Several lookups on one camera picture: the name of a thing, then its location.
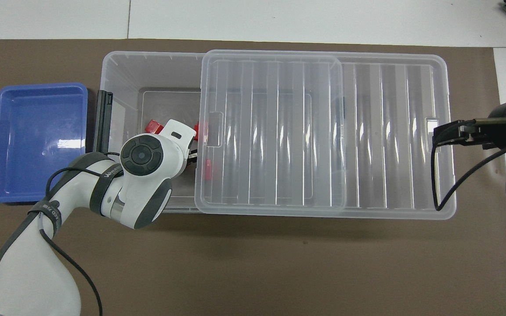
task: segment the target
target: clear plastic storage box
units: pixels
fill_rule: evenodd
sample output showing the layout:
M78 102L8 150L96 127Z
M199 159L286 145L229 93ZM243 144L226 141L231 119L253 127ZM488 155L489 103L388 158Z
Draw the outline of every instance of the clear plastic storage box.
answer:
M150 119L200 120L197 172L174 180L166 210L408 219L455 212L455 198L435 211L430 192L432 130L450 121L438 56L112 52L101 89L114 94L110 150ZM451 148L438 150L436 168L446 192Z

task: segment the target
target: red object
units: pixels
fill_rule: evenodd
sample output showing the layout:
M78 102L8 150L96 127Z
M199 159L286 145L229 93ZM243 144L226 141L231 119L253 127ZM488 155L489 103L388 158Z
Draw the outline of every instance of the red object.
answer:
M196 125L195 125L195 140L198 142L199 141L199 122L196 122Z
M150 120L148 126L146 126L146 133L159 134L163 129L163 125L159 124L155 120Z
M204 168L204 179L206 181L212 180L212 161L207 159L206 166Z

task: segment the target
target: black strap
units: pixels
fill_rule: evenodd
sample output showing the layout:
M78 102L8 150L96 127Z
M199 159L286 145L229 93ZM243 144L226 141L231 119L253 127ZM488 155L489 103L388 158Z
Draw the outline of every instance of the black strap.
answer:
M36 203L29 211L32 212L41 212L46 215L52 221L52 225L54 226L54 234L52 236L56 236L56 233L62 227L62 213L58 210L59 203L57 201L48 202L46 200L41 200Z
M97 180L97 183L95 184L95 188L93 188L93 192L91 193L91 199L89 201L90 210L101 216L103 215L101 213L101 204L103 202L103 198L105 198L108 187L111 185L114 178L122 176L123 174L124 171L122 170L122 166L120 164L113 164L101 174L99 180Z

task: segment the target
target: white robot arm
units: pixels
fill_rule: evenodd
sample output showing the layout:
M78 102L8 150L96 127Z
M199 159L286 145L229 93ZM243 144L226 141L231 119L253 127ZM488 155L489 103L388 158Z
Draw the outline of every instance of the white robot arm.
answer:
M121 164L97 152L74 160L0 250L0 316L79 315L76 283L40 230L54 236L78 207L130 228L147 226L167 204L170 180L183 172L194 136L192 128L170 120L159 135L130 138Z

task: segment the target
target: plastic box lid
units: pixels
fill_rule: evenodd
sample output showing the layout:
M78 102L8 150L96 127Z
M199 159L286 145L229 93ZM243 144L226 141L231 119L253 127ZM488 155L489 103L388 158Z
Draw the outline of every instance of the plastic box lid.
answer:
M341 63L333 56L208 52L202 60L199 210L298 215L344 208L343 97Z
M80 83L0 90L0 202L35 202L50 175L85 153L87 88Z
M202 60L195 203L218 214L446 219L430 139L449 122L438 56L212 50ZM437 152L438 189L454 183Z

